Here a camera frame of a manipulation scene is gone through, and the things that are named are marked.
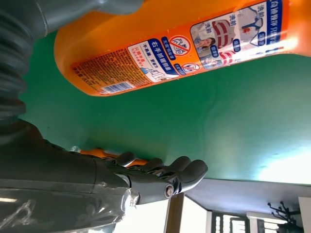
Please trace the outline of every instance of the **window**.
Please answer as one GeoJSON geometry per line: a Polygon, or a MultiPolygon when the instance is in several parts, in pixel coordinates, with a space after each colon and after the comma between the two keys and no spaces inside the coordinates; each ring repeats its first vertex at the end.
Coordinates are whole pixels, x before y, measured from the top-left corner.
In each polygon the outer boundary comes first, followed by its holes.
{"type": "Polygon", "coordinates": [[[249,233],[246,216],[213,212],[211,233],[249,233]]]}

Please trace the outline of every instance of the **flexible hose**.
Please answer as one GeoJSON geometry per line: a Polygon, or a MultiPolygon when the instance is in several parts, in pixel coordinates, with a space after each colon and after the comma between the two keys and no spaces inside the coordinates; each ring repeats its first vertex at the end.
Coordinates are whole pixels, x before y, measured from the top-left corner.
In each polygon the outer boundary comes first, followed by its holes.
{"type": "Polygon", "coordinates": [[[0,145],[16,138],[26,126],[18,116],[26,111],[18,96],[26,90],[32,37],[23,23],[0,10],[0,145]]]}

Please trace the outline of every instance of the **screw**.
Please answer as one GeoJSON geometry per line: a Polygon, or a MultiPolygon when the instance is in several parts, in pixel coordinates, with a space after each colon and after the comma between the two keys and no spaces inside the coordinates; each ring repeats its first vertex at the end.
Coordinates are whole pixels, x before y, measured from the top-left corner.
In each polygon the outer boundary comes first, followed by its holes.
{"type": "Polygon", "coordinates": [[[171,198],[171,196],[173,196],[173,193],[174,193],[174,188],[171,184],[165,187],[165,195],[166,198],[171,198]]]}

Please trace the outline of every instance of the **barcode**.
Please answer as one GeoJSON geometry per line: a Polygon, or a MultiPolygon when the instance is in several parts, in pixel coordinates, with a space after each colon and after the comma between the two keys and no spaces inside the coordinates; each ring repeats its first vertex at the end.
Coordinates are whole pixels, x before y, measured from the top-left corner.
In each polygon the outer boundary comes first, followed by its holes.
{"type": "Polygon", "coordinates": [[[133,89],[134,86],[129,82],[118,83],[110,86],[102,87],[103,92],[101,94],[116,93],[120,91],[125,91],[128,89],[133,89]]]}

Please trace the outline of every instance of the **detergent bottle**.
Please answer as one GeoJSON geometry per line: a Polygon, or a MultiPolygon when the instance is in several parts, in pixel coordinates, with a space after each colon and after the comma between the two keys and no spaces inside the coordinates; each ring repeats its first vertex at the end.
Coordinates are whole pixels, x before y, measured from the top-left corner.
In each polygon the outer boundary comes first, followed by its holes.
{"type": "Polygon", "coordinates": [[[137,12],[92,12],[60,29],[60,72],[110,96],[280,53],[311,55],[311,0],[146,0],[137,12]]]}

